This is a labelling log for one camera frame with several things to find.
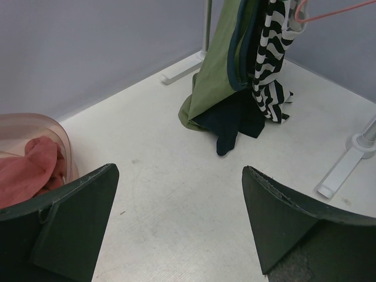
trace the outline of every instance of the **hanging clothes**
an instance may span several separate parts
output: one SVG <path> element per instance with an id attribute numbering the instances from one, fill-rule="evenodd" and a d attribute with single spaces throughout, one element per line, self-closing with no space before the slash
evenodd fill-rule
<path id="1" fill-rule="evenodd" d="M 179 112 L 185 127 L 219 137 L 218 155 L 234 148 L 238 131 L 258 137 L 264 127 L 260 113 L 278 123 L 288 118 L 282 104 L 292 93 L 276 78 L 284 53 L 304 30 L 294 20 L 299 1 L 225 0 L 209 51 L 193 77 L 193 93 Z"/>

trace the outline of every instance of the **green fabric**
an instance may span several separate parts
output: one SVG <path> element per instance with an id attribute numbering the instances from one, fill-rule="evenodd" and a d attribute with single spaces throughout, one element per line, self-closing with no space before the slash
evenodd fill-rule
<path id="1" fill-rule="evenodd" d="M 179 112 L 181 123 L 189 129 L 205 130 L 205 128 L 195 124 L 192 119 L 235 92 L 229 82 L 227 57 L 241 3 L 242 0 L 224 1 L 217 29 L 205 60 L 200 72 L 193 76 L 193 93 L 185 100 Z M 238 79 L 240 79 L 238 67 L 239 49 L 256 3 L 257 0 L 248 0 L 241 18 L 240 42 L 237 45 L 235 54 L 236 69 L 234 70 Z"/>

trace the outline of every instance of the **striped fabric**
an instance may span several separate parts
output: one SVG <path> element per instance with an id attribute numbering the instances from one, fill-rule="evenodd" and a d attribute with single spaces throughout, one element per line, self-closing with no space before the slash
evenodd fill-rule
<path id="1" fill-rule="evenodd" d="M 253 96 L 264 116 L 283 123 L 289 115 L 282 111 L 283 103 L 293 95 L 276 81 L 284 54 L 305 25 L 294 20 L 295 9 L 301 0 L 269 0 L 265 24 L 257 51 L 252 83 Z M 307 14 L 305 9 L 301 18 Z"/>

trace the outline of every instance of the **pink cloth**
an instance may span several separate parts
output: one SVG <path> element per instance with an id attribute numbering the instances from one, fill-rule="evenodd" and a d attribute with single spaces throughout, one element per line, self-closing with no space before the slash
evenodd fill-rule
<path id="1" fill-rule="evenodd" d="M 0 159 L 0 209 L 62 186 L 65 173 L 57 143 L 46 136 L 30 140 L 24 157 Z"/>

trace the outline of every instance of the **white rack foot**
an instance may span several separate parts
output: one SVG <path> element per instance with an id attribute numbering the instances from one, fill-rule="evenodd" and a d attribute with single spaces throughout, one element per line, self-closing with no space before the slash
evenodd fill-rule
<path id="1" fill-rule="evenodd" d="M 376 117 L 364 134 L 355 134 L 347 140 L 347 152 L 317 186 L 317 191 L 321 195 L 328 199 L 333 198 L 360 160 L 369 159 L 376 154 L 375 134 Z"/>
<path id="2" fill-rule="evenodd" d="M 201 67 L 205 54 L 205 52 L 200 51 L 181 60 L 178 64 L 172 65 L 161 74 L 159 78 L 160 81 L 169 85 L 191 72 L 194 72 Z"/>

